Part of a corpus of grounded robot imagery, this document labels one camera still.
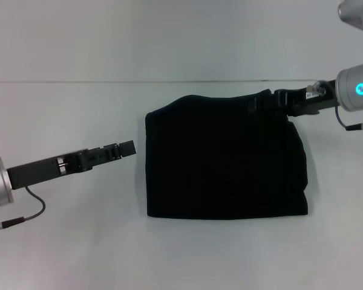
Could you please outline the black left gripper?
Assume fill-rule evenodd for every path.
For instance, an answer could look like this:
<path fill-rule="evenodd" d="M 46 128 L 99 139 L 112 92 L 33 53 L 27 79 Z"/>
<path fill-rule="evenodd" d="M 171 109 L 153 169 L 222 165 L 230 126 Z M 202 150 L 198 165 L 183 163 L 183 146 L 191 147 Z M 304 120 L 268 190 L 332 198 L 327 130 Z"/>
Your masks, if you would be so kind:
<path fill-rule="evenodd" d="M 112 161 L 136 154 L 133 140 L 120 144 L 110 144 L 88 150 L 66 153 L 7 169 L 13 190 L 28 187 L 74 173 L 82 173 Z"/>

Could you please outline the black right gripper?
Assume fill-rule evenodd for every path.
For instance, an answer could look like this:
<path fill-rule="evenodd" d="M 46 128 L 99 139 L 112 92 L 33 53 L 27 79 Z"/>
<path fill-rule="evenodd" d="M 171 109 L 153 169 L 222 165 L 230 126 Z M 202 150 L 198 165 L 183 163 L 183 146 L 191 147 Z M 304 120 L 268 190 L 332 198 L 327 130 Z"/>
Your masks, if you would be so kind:
<path fill-rule="evenodd" d="M 283 110 L 290 117 L 317 115 L 338 105 L 335 82 L 318 80 L 303 89 L 279 89 L 275 93 L 265 89 L 247 96 L 247 112 L 255 115 Z"/>

